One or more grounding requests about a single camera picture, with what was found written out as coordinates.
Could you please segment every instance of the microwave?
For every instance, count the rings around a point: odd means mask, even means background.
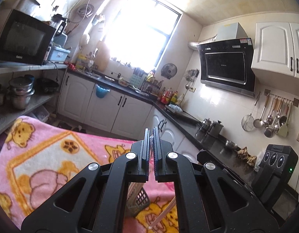
[[[254,97],[255,74],[251,70],[250,38],[217,41],[197,46],[201,83]]]
[[[55,30],[21,11],[0,10],[0,62],[42,65]]]

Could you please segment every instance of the chopsticks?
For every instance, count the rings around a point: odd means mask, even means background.
[[[166,207],[164,211],[161,212],[161,214],[152,222],[152,224],[148,227],[148,229],[152,229],[155,227],[170,211],[173,209],[173,207],[176,205],[175,197],[170,201],[169,205]]]

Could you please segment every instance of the sink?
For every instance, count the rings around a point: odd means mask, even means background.
[[[93,78],[97,78],[97,79],[100,79],[101,78],[101,75],[98,75],[98,74],[93,74],[93,73],[89,73],[89,72],[86,72],[86,74],[90,77],[93,77]]]

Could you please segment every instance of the utensil rack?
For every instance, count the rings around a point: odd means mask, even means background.
[[[288,101],[291,101],[291,102],[292,102],[292,105],[298,108],[298,105],[299,105],[299,99],[297,99],[297,98],[294,98],[293,100],[290,100],[290,99],[285,98],[285,97],[282,97],[282,96],[280,96],[280,95],[275,95],[275,94],[270,93],[270,90],[269,90],[269,89],[265,89],[265,90],[264,90],[264,95],[265,95],[265,96],[273,95],[274,97],[278,97],[278,98],[281,98],[281,99],[283,99],[283,100],[286,99],[286,100],[288,100]]]

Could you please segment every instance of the window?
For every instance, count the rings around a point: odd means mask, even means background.
[[[157,66],[179,18],[157,0],[128,0],[105,38],[111,58],[149,72]]]

